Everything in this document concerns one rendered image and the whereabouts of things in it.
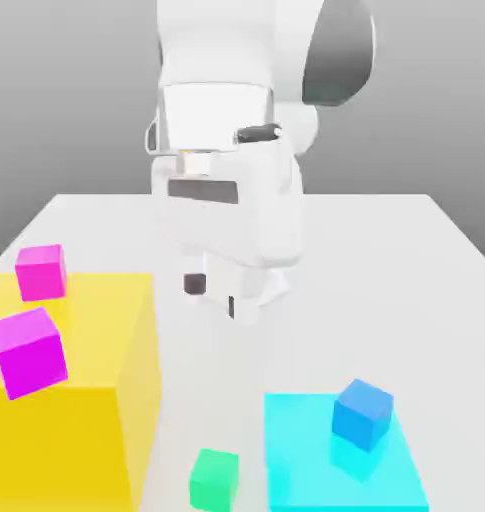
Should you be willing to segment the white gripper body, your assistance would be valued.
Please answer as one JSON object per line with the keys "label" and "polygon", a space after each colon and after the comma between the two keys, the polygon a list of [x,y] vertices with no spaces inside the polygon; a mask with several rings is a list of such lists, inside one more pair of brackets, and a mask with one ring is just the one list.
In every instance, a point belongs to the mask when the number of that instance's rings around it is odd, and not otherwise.
{"label": "white gripper body", "polygon": [[158,156],[151,191],[157,227],[186,246],[255,268],[301,255],[302,178],[286,139]]}

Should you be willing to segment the small magenta cube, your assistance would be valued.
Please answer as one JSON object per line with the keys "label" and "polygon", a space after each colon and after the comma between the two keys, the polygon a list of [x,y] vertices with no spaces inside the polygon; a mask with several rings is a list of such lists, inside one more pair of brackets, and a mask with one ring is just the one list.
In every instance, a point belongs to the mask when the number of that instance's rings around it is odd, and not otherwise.
{"label": "small magenta cube", "polygon": [[0,319],[0,373],[10,400],[68,379],[60,332],[43,307]]}
{"label": "small magenta cube", "polygon": [[24,302],[66,295],[67,272],[60,244],[22,248],[15,262],[15,273]]}

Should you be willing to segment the small blue cube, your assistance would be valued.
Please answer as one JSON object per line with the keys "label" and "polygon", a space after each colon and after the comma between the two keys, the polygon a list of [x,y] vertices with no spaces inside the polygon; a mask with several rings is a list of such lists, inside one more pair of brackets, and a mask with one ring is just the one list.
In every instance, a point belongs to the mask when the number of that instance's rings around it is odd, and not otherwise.
{"label": "small blue cube", "polygon": [[336,398],[332,432],[370,453],[386,434],[394,396],[361,379],[354,379]]}

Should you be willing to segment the small green cube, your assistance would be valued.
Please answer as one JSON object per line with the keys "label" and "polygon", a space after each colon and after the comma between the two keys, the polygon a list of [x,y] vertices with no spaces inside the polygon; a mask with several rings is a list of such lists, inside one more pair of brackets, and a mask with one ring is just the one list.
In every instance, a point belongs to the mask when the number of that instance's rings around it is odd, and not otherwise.
{"label": "small green cube", "polygon": [[239,456],[203,448],[189,478],[190,505],[206,512],[231,512],[239,484]]}

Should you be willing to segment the large cyan box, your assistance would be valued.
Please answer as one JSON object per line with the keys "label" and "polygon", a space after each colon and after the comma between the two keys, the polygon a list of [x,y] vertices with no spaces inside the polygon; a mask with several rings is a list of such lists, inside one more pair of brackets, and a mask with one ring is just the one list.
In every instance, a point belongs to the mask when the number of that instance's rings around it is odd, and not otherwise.
{"label": "large cyan box", "polygon": [[336,398],[264,396],[269,512],[430,512],[397,416],[367,453],[332,432]]}

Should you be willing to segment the large yellow box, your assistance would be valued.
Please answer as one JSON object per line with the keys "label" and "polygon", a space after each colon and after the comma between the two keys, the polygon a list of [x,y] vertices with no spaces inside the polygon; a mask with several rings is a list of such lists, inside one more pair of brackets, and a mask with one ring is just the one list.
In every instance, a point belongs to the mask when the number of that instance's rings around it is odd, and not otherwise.
{"label": "large yellow box", "polygon": [[[138,512],[161,398],[152,276],[73,273],[44,307],[68,377],[10,400],[0,373],[0,512]],[[29,308],[0,273],[0,319]]]}

